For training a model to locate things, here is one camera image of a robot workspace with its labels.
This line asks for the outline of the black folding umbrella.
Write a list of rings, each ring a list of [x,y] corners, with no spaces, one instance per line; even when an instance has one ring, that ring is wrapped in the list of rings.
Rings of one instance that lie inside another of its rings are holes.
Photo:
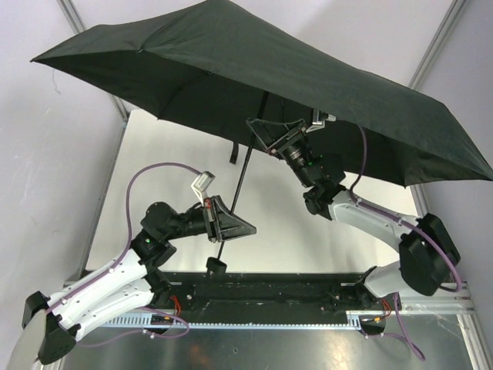
[[[486,180],[492,168],[443,103],[334,58],[231,1],[96,25],[34,62],[158,119],[264,152],[248,119],[337,117],[307,133],[344,173],[398,186]]]

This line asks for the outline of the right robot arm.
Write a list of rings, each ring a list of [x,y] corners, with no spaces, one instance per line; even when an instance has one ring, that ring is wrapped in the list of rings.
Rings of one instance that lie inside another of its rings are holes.
[[[399,254],[398,261],[374,266],[363,273],[355,290],[362,304],[411,289],[432,296],[454,278],[454,292],[462,282],[457,270],[461,255],[439,217],[425,214],[414,217],[372,203],[345,187],[342,159],[337,154],[314,154],[308,139],[309,126],[304,119],[275,123],[248,119],[247,126],[262,150],[284,160],[301,184],[307,188],[307,210],[330,221],[348,224],[377,238]],[[269,128],[282,130],[273,135]]]

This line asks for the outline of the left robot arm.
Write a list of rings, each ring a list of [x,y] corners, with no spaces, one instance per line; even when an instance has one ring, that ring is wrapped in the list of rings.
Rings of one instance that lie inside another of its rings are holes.
[[[97,271],[52,295],[41,291],[25,300],[22,327],[44,310],[45,332],[35,359],[49,365],[110,319],[134,308],[157,308],[169,299],[171,284],[160,267],[175,253],[172,240],[205,234],[211,242],[254,235],[257,229],[212,196],[184,213],[156,202],[141,221],[129,249]]]

